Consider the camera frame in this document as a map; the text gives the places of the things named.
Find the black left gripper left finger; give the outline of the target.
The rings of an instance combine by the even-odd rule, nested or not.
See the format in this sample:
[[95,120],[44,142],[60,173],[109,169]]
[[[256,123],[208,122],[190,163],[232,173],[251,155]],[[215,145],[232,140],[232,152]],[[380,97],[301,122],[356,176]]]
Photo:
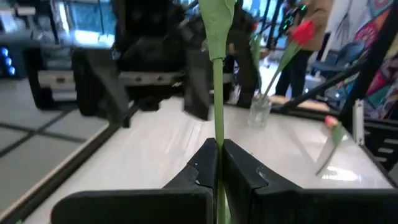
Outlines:
[[51,224],[215,224],[217,145],[208,138],[161,189],[71,194],[53,207]]

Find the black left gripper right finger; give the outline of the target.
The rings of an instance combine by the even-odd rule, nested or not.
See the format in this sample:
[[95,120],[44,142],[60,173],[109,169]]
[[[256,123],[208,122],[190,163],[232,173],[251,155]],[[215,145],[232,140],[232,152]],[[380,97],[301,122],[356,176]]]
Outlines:
[[229,139],[223,182],[234,224],[398,224],[398,190],[303,189]]

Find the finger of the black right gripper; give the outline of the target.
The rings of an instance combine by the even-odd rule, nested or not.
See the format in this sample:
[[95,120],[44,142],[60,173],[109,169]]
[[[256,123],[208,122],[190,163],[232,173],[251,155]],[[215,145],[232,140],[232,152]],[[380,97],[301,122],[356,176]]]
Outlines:
[[111,124],[130,127],[129,98],[110,50],[75,48],[73,77],[83,116],[96,116]]
[[186,51],[184,110],[201,120],[208,120],[209,117],[209,63],[207,51]]

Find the clear glass vase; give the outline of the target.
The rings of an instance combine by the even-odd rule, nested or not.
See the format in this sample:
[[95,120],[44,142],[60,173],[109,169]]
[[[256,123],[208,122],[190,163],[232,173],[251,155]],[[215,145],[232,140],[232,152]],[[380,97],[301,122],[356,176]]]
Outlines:
[[271,108],[272,102],[267,96],[262,94],[253,96],[248,116],[248,125],[252,128],[263,128],[266,125]]

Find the black computer blue lights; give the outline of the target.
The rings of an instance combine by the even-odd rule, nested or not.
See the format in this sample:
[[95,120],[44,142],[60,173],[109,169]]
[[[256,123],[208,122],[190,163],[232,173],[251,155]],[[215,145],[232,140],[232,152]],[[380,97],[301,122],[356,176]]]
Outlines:
[[21,80],[27,77],[25,47],[0,43],[0,78]]

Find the pink tulip bottom right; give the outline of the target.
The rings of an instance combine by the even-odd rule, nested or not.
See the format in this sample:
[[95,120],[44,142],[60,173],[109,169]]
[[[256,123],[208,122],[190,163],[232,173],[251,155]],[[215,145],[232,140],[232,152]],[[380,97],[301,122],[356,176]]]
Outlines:
[[329,130],[330,136],[326,140],[315,164],[315,175],[319,175],[327,167],[345,135],[342,123],[335,117],[326,116],[325,125]]

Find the person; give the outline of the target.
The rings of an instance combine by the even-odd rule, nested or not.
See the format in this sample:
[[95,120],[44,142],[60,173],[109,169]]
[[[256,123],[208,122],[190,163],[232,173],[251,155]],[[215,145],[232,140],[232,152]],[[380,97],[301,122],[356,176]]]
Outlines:
[[314,52],[319,51],[322,47],[334,0],[300,0],[299,3],[306,5],[307,13],[302,20],[299,19],[299,16],[295,16],[293,25],[287,30],[288,42],[291,43],[294,30],[308,21],[313,23],[314,32],[312,39],[302,45],[282,70],[275,87],[275,94],[278,96],[285,96],[289,88],[292,90],[292,98],[302,95],[308,60]]

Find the blue chair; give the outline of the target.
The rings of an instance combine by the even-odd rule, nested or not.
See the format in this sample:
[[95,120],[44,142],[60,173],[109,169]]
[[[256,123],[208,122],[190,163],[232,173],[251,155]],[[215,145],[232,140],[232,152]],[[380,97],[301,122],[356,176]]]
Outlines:
[[316,60],[312,63],[312,74],[329,79],[342,72],[346,67],[357,61],[366,50],[363,40],[356,40],[343,46],[338,52],[330,52],[324,61]]

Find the colourful patterned screen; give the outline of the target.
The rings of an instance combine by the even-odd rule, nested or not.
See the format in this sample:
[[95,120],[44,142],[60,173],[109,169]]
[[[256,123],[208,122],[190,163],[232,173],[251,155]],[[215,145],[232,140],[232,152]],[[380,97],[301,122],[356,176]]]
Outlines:
[[[378,37],[391,11],[393,0],[335,0],[327,31],[333,32],[331,49],[355,40],[365,41],[365,50]],[[378,68],[364,98],[364,115],[398,119],[392,110],[398,103],[398,33]]]

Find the silver corner bracket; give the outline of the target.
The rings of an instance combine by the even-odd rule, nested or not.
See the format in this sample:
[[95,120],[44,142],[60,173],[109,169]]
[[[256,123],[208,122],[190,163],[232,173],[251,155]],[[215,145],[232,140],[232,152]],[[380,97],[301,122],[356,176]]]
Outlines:
[[364,103],[360,99],[353,106],[353,137],[357,145],[364,145]]

